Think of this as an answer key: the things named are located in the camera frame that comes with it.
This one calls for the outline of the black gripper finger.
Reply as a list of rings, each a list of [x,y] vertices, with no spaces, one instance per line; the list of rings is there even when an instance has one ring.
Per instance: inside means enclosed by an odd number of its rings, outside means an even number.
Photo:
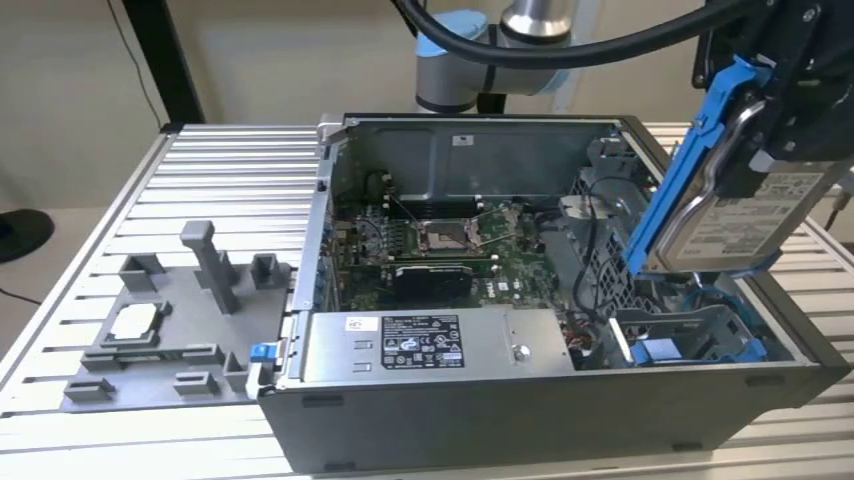
[[[745,104],[747,120],[736,124],[735,144],[717,176],[721,198],[751,198],[779,163],[773,143],[783,117],[783,100],[769,98]]]

